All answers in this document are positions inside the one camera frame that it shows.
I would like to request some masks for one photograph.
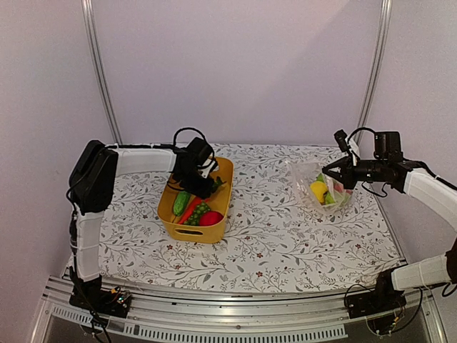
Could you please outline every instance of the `yellow plastic basket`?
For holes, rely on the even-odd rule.
[[[157,209],[157,215],[164,223],[166,230],[172,238],[179,241],[213,244],[219,242],[224,237],[233,182],[233,163],[223,157],[216,157],[216,160],[219,163],[219,170],[213,171],[210,175],[214,179],[220,177],[225,184],[220,186],[218,191],[211,195],[206,203],[212,211],[221,213],[224,218],[219,223],[210,227],[193,227],[177,224],[180,217],[174,215],[173,205],[178,191],[165,186]]]

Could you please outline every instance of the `clear plastic bag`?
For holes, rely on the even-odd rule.
[[[323,165],[319,162],[293,163],[286,161],[286,163],[291,170],[294,191],[304,206],[312,206],[322,214],[331,215],[350,202],[352,191],[344,189],[341,182],[322,174]],[[321,204],[311,191],[310,186],[317,181],[318,177],[326,184],[327,192],[334,203]]]

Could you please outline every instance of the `floral tablecloth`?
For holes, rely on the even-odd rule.
[[[214,144],[235,165],[224,239],[173,240],[157,206],[169,175],[116,180],[101,228],[102,274],[220,292],[312,292],[373,284],[401,259],[373,196],[362,189],[332,217],[301,205],[285,161],[341,157],[336,148]]]

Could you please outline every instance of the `white wall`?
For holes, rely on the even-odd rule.
[[[114,111],[126,142],[335,145],[355,126],[379,0],[94,2]]]
[[[368,126],[400,131],[405,157],[425,161],[457,184],[457,2],[394,1],[388,43]],[[366,153],[373,138],[363,138]],[[410,262],[449,250],[456,233],[414,199],[383,200]],[[457,296],[437,297],[450,342]]]
[[[70,171],[111,135],[80,1],[2,1],[0,47],[0,341],[17,343],[69,256]]]

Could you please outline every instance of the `red ball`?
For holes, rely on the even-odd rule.
[[[222,219],[224,219],[224,216],[219,212],[209,211],[201,216],[199,224],[201,227],[210,227],[211,225],[219,223]]]

